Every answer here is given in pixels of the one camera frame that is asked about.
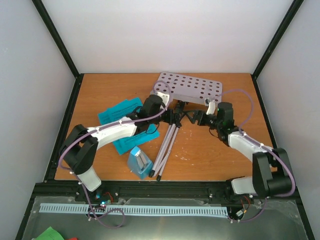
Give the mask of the white tripod music stand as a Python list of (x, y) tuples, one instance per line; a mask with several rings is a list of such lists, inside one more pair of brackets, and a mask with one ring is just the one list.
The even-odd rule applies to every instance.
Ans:
[(155, 91), (161, 96), (171, 94), (169, 104), (176, 101), (174, 107), (166, 110), (161, 116), (169, 127), (149, 173), (150, 178), (156, 177), (159, 182), (182, 126), (182, 119), (187, 117), (192, 124), (198, 122), (200, 126), (214, 123), (214, 112), (222, 100), (219, 96), (222, 92), (222, 83), (173, 72), (162, 72), (156, 85)]

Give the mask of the blue sheet music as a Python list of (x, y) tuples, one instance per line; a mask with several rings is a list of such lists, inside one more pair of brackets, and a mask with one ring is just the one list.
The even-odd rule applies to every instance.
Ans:
[[(139, 98), (134, 98), (131, 100), (125, 99), (124, 101), (118, 103), (117, 105), (108, 108), (104, 112), (98, 114), (98, 119), (101, 125), (109, 124), (116, 120), (125, 117), (126, 114), (131, 113), (137, 106), (141, 104)], [(126, 143), (129, 137), (121, 138), (113, 142), (115, 149), (119, 155), (123, 155), (129, 151), (133, 146), (131, 143)]]
[(132, 144), (132, 148), (134, 148), (136, 146), (139, 146), (141, 144), (144, 144), (146, 142), (154, 140), (154, 139), (158, 138), (159, 136), (160, 136), (160, 133), (158, 131), (158, 128), (156, 127), (156, 125), (151, 124), (148, 127), (146, 132), (142, 132), (138, 135), (134, 135), (134, 136), (129, 137), (129, 140), (126, 140), (125, 143)]

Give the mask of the blue metronome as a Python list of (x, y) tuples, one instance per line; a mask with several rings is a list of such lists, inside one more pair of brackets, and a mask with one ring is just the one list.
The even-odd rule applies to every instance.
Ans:
[(129, 153), (127, 166), (132, 173), (143, 180), (149, 176), (153, 162), (138, 146), (135, 146)]

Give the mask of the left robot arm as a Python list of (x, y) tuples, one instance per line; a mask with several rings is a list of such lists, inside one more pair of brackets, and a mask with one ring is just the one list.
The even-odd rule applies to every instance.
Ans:
[(170, 94), (157, 91), (141, 107), (116, 121), (88, 128), (76, 125), (60, 148), (59, 165), (65, 161), (65, 169), (86, 189), (86, 195), (92, 201), (101, 200), (104, 188), (93, 167), (97, 150), (114, 141), (147, 133), (150, 125), (168, 122), (172, 100)]

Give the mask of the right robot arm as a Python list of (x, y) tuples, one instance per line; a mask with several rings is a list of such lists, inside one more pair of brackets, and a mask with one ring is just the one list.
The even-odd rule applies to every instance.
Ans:
[(191, 123), (215, 130), (221, 142), (251, 161), (250, 177), (238, 177), (230, 181), (234, 194), (267, 198), (288, 197), (295, 192), (296, 183), (287, 152), (283, 148), (272, 148), (258, 142), (236, 126), (231, 103), (210, 102), (206, 111), (187, 110), (183, 114)]

